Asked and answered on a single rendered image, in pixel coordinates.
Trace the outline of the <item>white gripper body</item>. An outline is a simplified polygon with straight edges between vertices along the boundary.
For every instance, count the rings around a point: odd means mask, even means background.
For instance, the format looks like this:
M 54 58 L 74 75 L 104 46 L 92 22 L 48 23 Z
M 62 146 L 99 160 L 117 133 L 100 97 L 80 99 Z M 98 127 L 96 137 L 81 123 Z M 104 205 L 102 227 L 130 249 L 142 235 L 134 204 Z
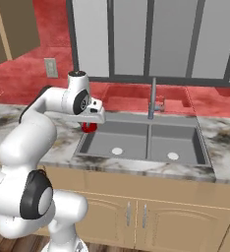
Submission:
M 84 114 L 84 115 L 70 115 L 59 112 L 47 111 L 46 115 L 50 118 L 64 119 L 70 122 L 89 122 L 103 124 L 105 122 L 105 110 L 101 108 L 97 113 Z

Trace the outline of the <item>red mug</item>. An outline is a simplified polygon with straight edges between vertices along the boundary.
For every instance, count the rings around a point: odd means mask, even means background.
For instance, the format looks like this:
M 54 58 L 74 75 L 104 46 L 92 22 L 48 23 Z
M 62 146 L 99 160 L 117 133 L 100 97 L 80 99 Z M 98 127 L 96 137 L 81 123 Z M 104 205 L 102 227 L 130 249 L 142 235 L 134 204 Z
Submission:
M 82 123 L 82 131 L 85 133 L 92 133 L 97 129 L 97 124 L 96 123 L 88 123 L 88 122 L 83 122 Z

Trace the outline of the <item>grey double sink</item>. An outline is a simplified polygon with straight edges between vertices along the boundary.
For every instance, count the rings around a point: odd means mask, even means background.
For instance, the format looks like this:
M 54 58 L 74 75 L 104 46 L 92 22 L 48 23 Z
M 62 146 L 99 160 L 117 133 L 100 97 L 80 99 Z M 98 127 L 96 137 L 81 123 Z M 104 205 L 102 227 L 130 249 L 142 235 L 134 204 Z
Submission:
M 82 135 L 75 155 L 211 167 L 196 116 L 106 113 L 104 124 Z

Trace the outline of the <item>grey metal tap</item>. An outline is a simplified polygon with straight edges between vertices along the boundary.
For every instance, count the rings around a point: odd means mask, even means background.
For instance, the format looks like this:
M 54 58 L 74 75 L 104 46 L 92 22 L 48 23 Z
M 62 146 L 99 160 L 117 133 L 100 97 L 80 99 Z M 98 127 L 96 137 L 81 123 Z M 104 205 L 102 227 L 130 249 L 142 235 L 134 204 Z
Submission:
M 164 102 L 161 104 L 156 103 L 156 78 L 152 79 L 151 90 L 150 90 L 150 101 L 148 104 L 148 116 L 147 118 L 152 120 L 155 111 L 164 111 Z

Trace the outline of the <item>dark framed window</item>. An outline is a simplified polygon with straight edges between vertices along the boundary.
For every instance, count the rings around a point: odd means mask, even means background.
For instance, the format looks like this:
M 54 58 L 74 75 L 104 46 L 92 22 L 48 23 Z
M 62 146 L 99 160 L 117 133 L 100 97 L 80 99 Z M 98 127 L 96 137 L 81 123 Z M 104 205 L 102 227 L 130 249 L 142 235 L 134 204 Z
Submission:
M 230 88 L 230 0 L 66 0 L 92 81 Z

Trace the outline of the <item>tan cupboard door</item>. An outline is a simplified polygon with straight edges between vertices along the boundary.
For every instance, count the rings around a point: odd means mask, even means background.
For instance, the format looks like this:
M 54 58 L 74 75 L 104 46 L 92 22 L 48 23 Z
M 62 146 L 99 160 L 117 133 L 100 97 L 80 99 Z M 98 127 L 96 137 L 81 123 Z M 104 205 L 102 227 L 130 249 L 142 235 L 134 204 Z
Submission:
M 88 211 L 79 225 L 84 241 L 133 248 L 137 202 L 129 198 L 86 194 Z M 127 226 L 127 203 L 131 202 L 131 222 Z
M 150 252 L 218 252 L 230 224 L 230 209 L 188 204 L 138 201 L 137 214 L 136 248 Z

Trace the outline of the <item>grey wall outlet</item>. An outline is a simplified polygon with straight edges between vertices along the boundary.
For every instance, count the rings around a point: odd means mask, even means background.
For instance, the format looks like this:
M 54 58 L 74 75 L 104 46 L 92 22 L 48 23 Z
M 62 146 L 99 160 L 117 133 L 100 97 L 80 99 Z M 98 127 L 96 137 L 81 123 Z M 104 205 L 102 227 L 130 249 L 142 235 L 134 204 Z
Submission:
M 58 71 L 57 71 L 57 64 L 55 58 L 45 58 L 44 59 L 46 76 L 48 78 L 57 78 Z

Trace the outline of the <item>tan wall cabinet door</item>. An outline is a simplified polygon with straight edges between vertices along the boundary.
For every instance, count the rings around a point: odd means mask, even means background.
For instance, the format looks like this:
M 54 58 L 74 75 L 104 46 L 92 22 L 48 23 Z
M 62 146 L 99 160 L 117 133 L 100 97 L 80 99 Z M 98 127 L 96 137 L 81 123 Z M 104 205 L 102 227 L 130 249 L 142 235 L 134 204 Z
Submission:
M 13 59 L 40 46 L 32 0 L 0 0 L 0 14 Z

